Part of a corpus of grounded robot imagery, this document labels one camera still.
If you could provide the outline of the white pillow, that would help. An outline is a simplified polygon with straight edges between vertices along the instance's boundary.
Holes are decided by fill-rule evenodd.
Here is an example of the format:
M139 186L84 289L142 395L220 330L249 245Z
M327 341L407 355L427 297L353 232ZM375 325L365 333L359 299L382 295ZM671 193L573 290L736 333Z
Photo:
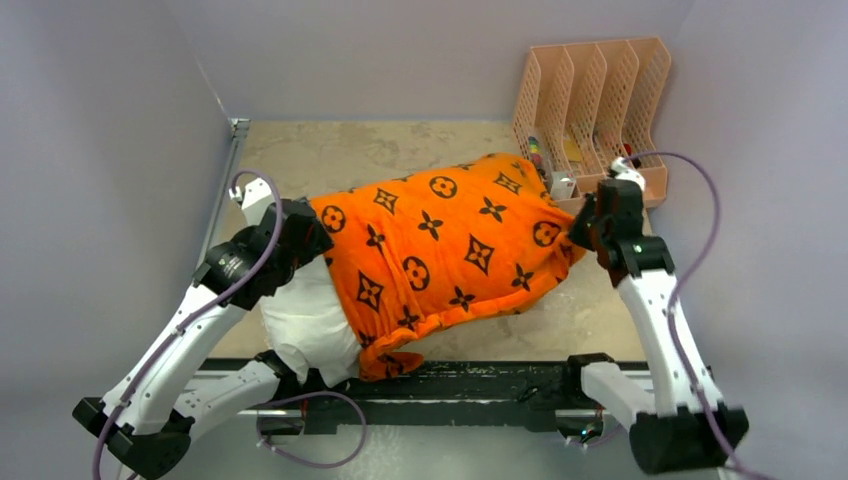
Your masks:
M296 270L289 283L259 300L259 308L269 345L299 383L312 370L329 387L359 375L362 347L324 257Z

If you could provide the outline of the orange patterned pillowcase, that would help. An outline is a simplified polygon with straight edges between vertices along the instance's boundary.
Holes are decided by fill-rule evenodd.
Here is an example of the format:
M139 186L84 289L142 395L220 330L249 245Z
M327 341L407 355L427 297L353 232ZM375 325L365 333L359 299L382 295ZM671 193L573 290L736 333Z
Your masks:
M418 368L408 343L526 311L585 254L568 238L573 216L510 153L310 203L333 242L325 258L365 381Z

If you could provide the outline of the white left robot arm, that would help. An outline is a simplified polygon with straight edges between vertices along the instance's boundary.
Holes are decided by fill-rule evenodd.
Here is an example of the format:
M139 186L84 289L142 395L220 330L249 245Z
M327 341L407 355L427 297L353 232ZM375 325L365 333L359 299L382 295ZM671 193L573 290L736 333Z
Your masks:
M192 392L188 382L219 340L297 268L332 245L304 199L272 201L231 240L210 248L166 328L112 390L86 397L74 418L135 476L159 479L192 442L249 407L284 409L297 399L296 374L272 351Z

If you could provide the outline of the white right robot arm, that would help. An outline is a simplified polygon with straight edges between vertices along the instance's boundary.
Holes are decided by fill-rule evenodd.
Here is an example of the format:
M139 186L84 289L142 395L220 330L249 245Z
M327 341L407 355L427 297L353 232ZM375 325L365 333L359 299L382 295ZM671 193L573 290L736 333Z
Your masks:
M725 403L702 361L675 293L678 279L665 241L643 232L643 193L633 180L605 179L586 195L570 241L595 252L636 327L653 389L608 360L564 376L576 407L592 400L627 431L646 474L725 466L746 435L745 411Z

